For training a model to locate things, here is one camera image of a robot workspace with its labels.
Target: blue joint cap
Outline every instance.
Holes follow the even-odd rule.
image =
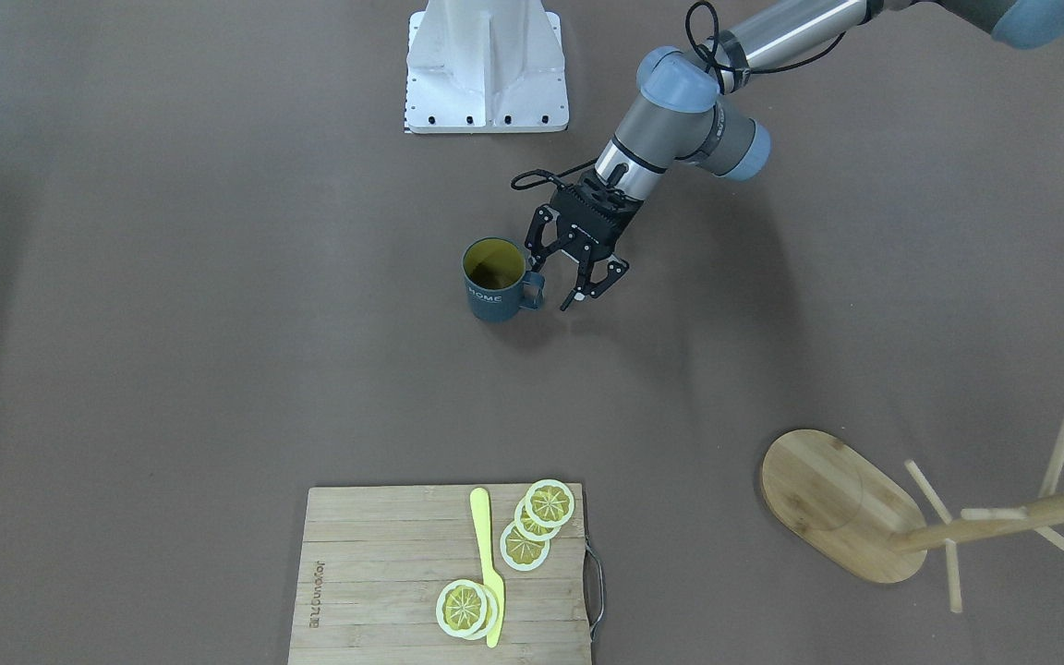
[[[752,122],[754,122],[754,138],[750,143],[750,148],[746,149],[746,154],[742,156],[738,165],[728,170],[721,178],[750,180],[766,165],[766,160],[769,159],[769,132],[755,119],[752,119]]]
[[[992,29],[992,38],[1013,49],[1037,49],[1063,34],[1064,0],[1017,0]]]
[[[648,53],[634,79],[647,101],[681,114],[702,114],[713,109],[721,94],[712,77],[688,63],[672,46]]]

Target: white plastic object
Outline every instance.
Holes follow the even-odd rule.
[[[541,0],[430,0],[410,17],[409,65],[414,134],[569,126],[561,18]]]

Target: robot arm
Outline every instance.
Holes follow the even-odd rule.
[[[782,63],[868,22],[882,10],[902,10],[916,1],[780,0],[727,31],[718,30],[712,4],[693,4],[688,18],[701,5],[713,14],[714,37],[701,46],[692,41],[688,51],[664,46],[648,53],[638,66],[636,100],[578,181],[565,184],[539,170],[512,181],[515,188],[525,189],[532,185],[518,181],[535,173],[545,180],[533,185],[556,185],[549,203],[535,210],[525,246],[534,270],[558,251],[578,262],[578,281],[562,311],[576,300],[599,298],[630,269],[629,262],[613,253],[615,244],[672,163],[697,165],[728,180],[747,180],[763,168],[769,156],[768,132],[739,114],[722,94],[741,89],[752,76],[785,71],[791,67]],[[938,3],[1018,49],[1043,46],[1064,33],[1064,0]],[[556,238],[545,245],[549,225]],[[595,282],[594,270],[602,262],[605,273]]]

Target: cutting board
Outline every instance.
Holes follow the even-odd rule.
[[[491,494],[495,570],[508,587],[499,645],[452,638],[435,619],[437,595],[458,578],[482,580],[470,489]],[[583,591],[585,522],[578,505],[535,570],[498,549],[529,484],[314,487],[290,635],[290,665],[454,662],[591,665]]]

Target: yellow knife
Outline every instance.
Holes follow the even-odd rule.
[[[499,599],[499,614],[491,632],[486,633],[486,646],[495,648],[499,643],[499,631],[503,628],[503,578],[495,571],[491,555],[491,495],[484,487],[470,489],[470,518],[473,519],[473,537],[479,541],[479,560],[482,562],[482,584]]]

